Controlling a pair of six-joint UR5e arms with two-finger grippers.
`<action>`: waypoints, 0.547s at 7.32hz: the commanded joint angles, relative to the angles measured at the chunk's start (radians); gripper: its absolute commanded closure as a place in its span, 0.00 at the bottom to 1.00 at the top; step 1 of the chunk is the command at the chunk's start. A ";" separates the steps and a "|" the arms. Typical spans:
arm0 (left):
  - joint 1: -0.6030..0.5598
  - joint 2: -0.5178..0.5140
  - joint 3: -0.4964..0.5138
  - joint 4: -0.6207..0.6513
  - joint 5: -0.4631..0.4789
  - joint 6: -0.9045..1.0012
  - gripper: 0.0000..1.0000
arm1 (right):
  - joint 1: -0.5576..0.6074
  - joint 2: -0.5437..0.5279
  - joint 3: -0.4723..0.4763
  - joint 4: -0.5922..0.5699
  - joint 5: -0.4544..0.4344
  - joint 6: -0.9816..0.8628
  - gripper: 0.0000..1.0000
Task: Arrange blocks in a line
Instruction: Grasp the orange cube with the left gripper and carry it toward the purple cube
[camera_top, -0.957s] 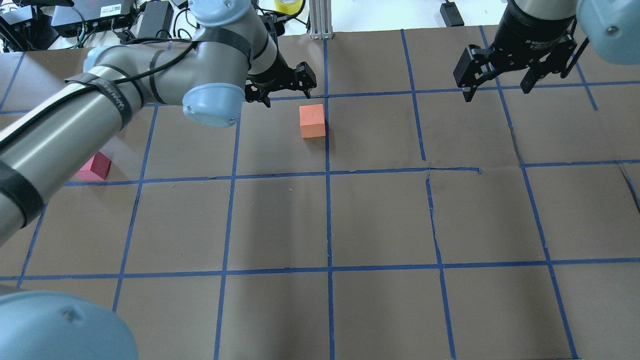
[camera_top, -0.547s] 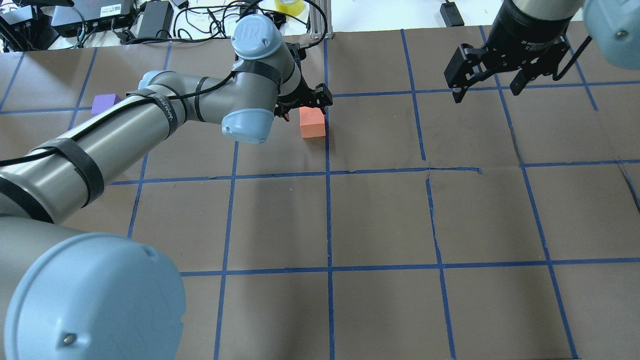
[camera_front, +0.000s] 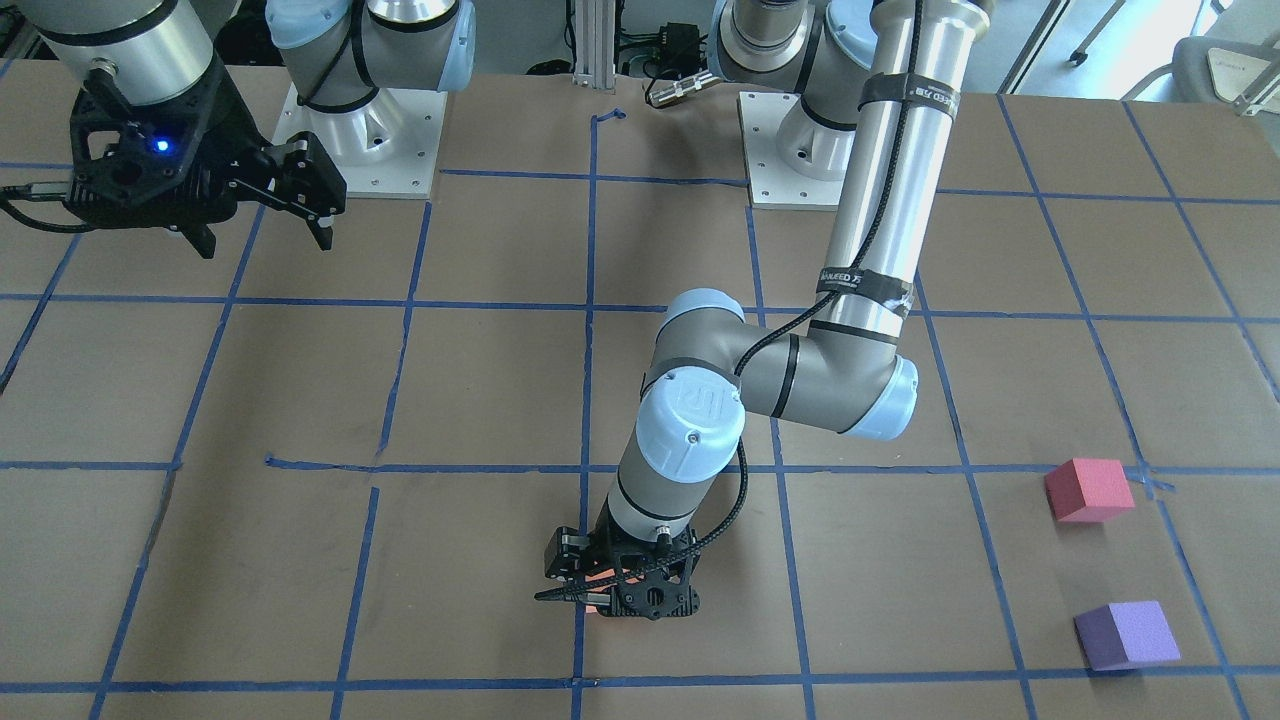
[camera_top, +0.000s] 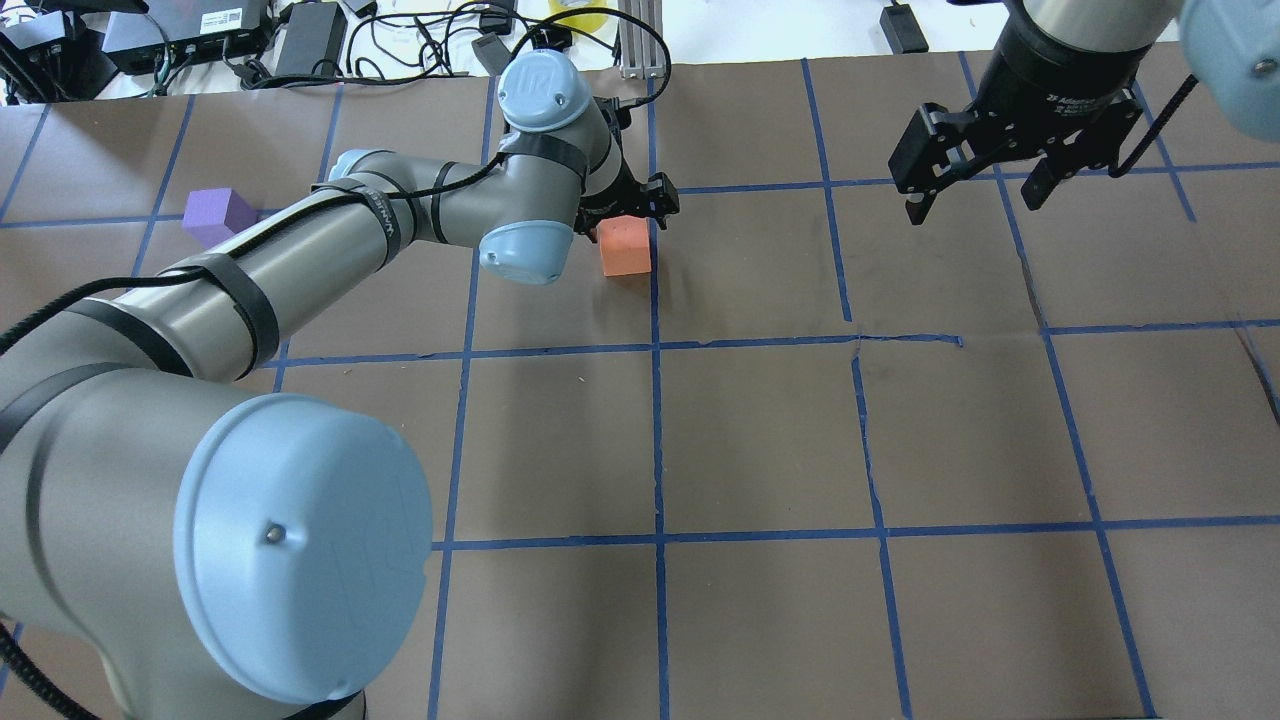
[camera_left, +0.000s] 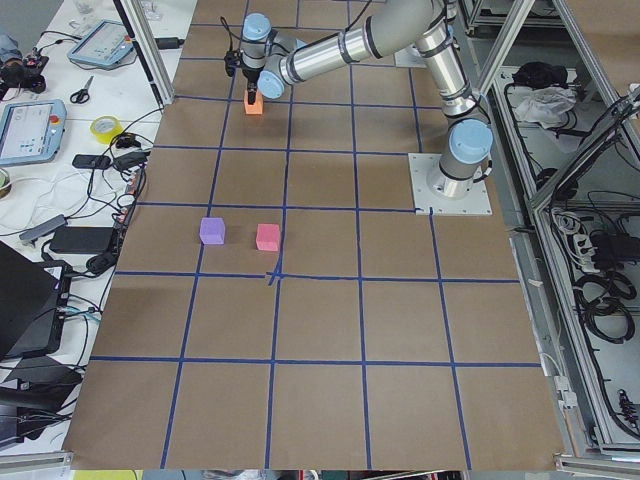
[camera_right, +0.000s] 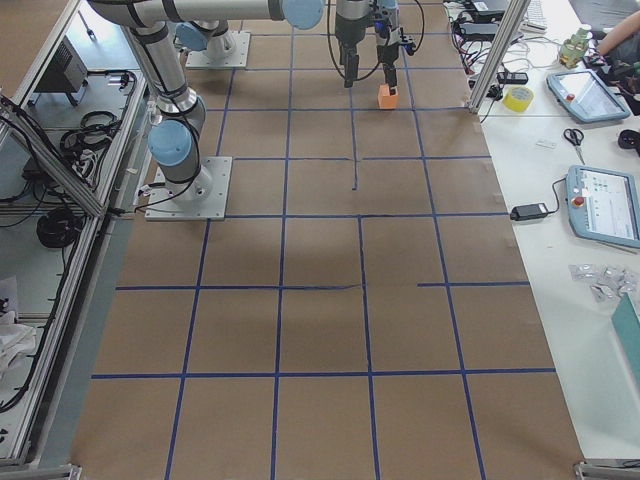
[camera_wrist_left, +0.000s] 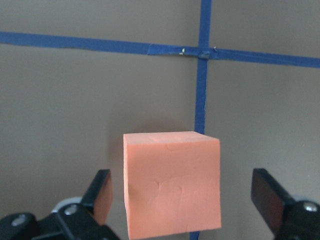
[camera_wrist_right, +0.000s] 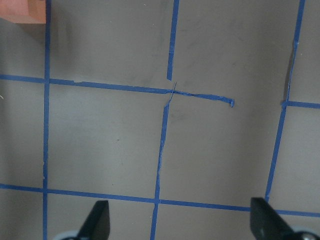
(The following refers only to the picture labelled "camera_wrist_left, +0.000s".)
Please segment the left gripper view black right finger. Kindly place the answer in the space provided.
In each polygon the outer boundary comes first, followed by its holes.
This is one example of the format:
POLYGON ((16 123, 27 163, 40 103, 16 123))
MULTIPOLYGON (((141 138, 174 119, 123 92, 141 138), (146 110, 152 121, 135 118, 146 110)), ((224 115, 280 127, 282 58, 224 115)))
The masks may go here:
POLYGON ((294 199, 264 168, 252 171, 251 200, 275 240, 320 238, 320 205, 294 199))

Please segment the left gripper view black left finger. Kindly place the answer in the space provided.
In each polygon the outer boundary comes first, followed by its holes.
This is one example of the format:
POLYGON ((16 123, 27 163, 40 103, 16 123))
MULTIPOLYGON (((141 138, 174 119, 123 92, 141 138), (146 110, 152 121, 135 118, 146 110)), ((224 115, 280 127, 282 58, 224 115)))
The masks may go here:
POLYGON ((112 204, 112 179, 108 169, 95 175, 82 197, 59 202, 42 220, 29 212, 13 213, 0 220, 2 240, 116 240, 106 225, 112 204))

